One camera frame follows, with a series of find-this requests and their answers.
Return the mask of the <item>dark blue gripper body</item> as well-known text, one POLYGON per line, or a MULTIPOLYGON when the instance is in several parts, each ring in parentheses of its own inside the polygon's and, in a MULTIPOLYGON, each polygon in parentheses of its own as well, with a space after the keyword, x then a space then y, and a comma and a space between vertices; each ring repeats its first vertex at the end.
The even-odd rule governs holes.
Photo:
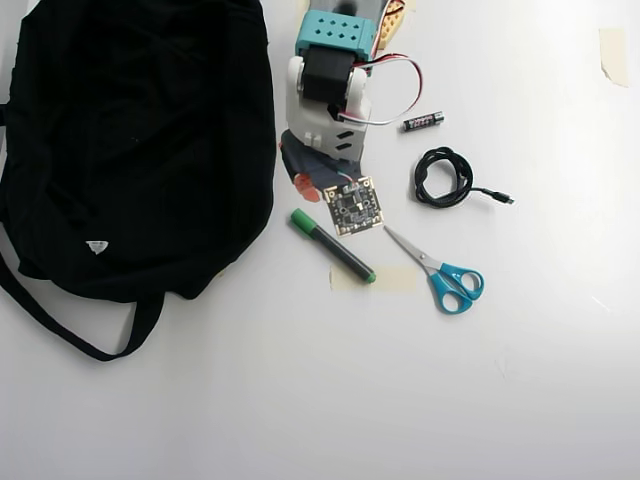
POLYGON ((290 130, 281 135, 281 154, 291 181, 297 175, 308 175, 318 190, 345 185, 362 177, 359 162, 336 160, 305 146, 290 130))

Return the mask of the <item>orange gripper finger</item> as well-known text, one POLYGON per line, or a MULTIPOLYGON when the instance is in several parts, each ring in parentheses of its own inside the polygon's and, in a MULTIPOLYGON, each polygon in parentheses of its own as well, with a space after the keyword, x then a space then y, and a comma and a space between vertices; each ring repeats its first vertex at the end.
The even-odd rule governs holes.
POLYGON ((293 185, 298 193, 308 202, 318 203, 321 195, 314 186, 311 176, 307 173, 298 173, 293 178, 293 185))

